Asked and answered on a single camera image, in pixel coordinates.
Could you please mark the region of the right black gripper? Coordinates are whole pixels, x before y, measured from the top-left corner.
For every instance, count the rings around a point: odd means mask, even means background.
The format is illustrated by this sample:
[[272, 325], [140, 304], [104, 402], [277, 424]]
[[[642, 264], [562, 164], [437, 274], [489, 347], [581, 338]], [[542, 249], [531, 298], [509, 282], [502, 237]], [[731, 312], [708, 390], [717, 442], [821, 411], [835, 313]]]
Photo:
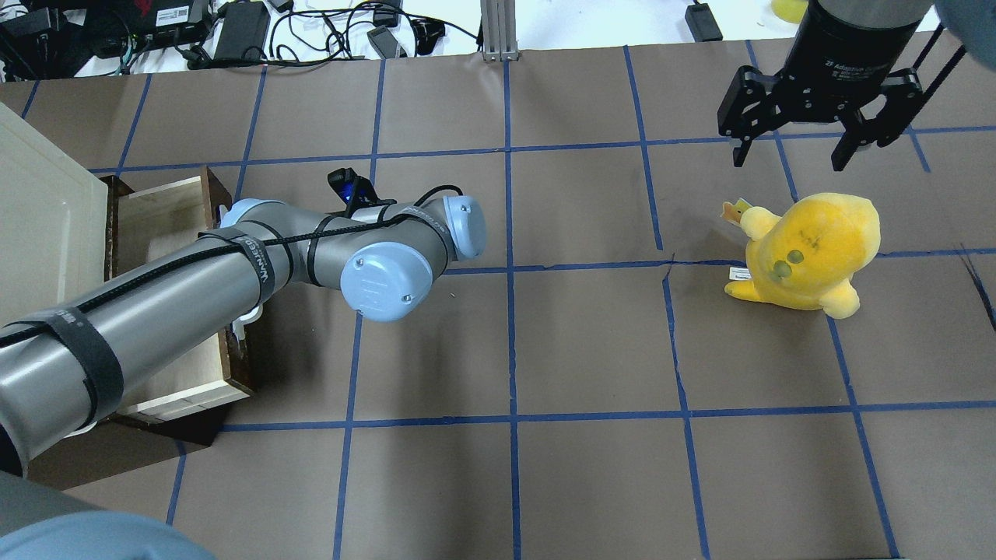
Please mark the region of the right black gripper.
[[[811, 2], [777, 78], [735, 71], [717, 110], [717, 131], [740, 169], [755, 139], [786, 123], [843, 125], [831, 155], [846, 169], [856, 152], [894, 142], [924, 107], [915, 68], [893, 66], [924, 18], [922, 2]], [[883, 96], [867, 118], [861, 107]]]

